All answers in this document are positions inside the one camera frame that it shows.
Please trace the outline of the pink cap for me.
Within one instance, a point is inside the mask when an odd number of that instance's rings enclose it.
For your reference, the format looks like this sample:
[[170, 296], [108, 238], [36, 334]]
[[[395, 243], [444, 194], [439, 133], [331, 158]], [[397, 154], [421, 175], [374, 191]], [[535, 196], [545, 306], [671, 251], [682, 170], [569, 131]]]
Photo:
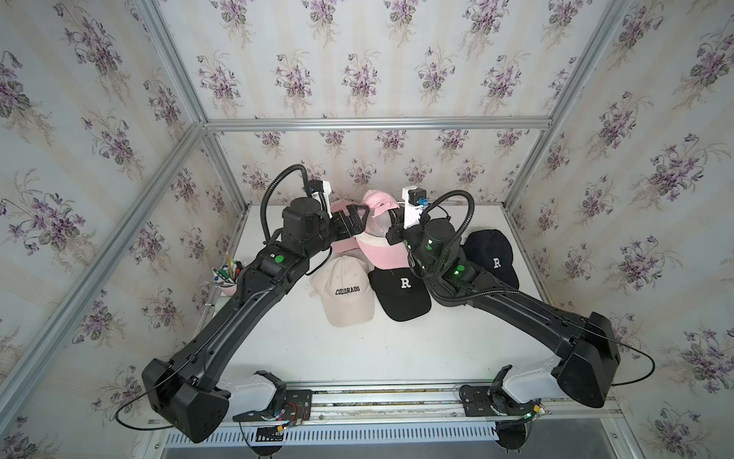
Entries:
[[370, 189], [361, 204], [369, 208], [366, 227], [356, 236], [361, 252], [380, 270], [408, 268], [408, 252], [403, 241], [391, 245], [388, 231], [399, 222], [403, 208], [389, 193]]

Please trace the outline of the black cap white letter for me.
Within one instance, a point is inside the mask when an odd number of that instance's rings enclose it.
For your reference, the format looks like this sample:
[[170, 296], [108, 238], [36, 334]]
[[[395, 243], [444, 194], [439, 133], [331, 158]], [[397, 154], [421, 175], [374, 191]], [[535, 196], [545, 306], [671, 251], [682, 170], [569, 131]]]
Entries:
[[474, 231], [464, 241], [463, 250], [468, 261], [481, 266], [506, 285], [519, 288], [519, 279], [513, 267], [512, 245], [502, 231]]

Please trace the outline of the pink cap back wall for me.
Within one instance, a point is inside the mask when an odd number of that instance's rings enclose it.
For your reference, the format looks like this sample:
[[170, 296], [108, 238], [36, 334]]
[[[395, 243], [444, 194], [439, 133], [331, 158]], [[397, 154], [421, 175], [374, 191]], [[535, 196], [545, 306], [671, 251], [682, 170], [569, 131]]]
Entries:
[[335, 254], [344, 254], [359, 248], [359, 243], [354, 237], [354, 229], [357, 227], [355, 218], [359, 217], [359, 207], [351, 200], [337, 200], [331, 205], [332, 216], [336, 216], [336, 234], [338, 239], [332, 243]]

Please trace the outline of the beige baseball cap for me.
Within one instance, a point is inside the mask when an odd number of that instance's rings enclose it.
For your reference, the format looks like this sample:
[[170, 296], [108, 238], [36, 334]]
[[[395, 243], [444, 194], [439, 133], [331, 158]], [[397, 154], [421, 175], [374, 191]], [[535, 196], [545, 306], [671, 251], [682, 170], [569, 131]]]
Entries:
[[369, 266], [353, 256], [328, 261], [311, 278], [330, 325], [345, 328], [370, 321], [375, 313], [375, 294], [368, 277]]

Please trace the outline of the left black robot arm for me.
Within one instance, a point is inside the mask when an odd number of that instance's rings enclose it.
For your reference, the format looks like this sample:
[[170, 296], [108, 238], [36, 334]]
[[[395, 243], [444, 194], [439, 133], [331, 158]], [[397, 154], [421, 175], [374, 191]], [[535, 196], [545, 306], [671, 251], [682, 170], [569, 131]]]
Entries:
[[[284, 208], [282, 227], [272, 231], [271, 197], [293, 173], [301, 177], [302, 193]], [[175, 428], [195, 444], [208, 439], [225, 419], [231, 398], [218, 383], [245, 338], [313, 271], [313, 257], [364, 232], [367, 206], [351, 204], [332, 212], [327, 197], [325, 183], [310, 179], [302, 164], [284, 169], [266, 188], [259, 207], [264, 247], [237, 275], [235, 294], [180, 351], [167, 360], [152, 360], [141, 373], [141, 395], [164, 419], [165, 428]]]

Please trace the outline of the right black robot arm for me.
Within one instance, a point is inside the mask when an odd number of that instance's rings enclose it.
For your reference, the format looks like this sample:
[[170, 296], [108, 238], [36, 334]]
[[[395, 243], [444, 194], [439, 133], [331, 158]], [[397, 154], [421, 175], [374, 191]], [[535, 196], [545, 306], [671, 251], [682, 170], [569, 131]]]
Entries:
[[430, 296], [447, 307], [471, 306], [531, 336], [554, 354], [526, 367], [506, 365], [493, 378], [487, 399], [500, 416], [533, 417], [545, 398], [568, 397], [601, 409], [616, 387], [620, 348], [611, 321], [563, 311], [518, 291], [469, 260], [460, 239], [475, 212], [470, 193], [452, 190], [429, 202], [421, 187], [405, 187], [403, 209], [387, 234], [403, 242], [409, 267]]

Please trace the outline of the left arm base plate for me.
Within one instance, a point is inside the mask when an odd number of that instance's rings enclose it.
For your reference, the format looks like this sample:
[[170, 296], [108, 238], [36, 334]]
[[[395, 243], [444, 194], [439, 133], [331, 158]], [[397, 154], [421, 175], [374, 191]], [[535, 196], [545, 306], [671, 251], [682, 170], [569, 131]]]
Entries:
[[312, 404], [313, 390], [286, 389], [275, 394], [265, 409], [238, 413], [232, 420], [243, 424], [298, 426], [310, 419]]

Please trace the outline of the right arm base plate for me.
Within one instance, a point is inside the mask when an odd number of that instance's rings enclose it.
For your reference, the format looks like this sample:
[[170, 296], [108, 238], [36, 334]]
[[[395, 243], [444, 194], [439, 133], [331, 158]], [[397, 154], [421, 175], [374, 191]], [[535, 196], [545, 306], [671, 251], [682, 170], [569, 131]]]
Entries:
[[531, 400], [518, 403], [502, 388], [493, 386], [471, 386], [459, 388], [459, 397], [466, 417], [519, 416], [533, 417], [539, 413], [541, 401]]

